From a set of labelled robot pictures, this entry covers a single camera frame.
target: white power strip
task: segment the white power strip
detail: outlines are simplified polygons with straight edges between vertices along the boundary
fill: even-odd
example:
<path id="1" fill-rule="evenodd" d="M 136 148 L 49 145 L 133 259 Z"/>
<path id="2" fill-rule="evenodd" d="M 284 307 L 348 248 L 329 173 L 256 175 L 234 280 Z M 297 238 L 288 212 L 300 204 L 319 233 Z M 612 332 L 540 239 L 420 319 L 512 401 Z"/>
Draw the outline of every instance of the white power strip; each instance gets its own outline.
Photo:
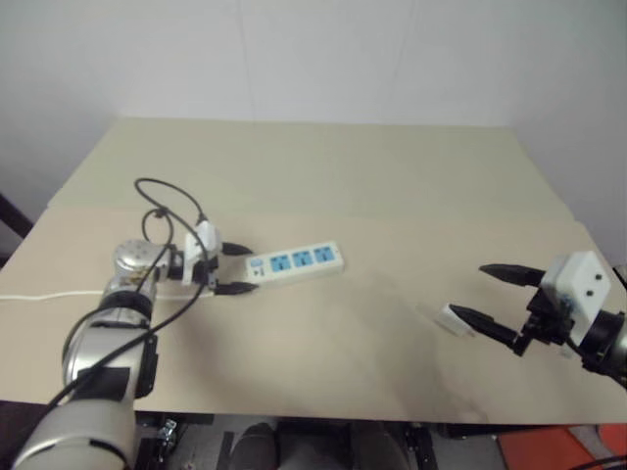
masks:
<path id="1" fill-rule="evenodd" d="M 246 282 L 279 285 L 326 276 L 344 269 L 335 242 L 318 243 L 246 258 Z"/>

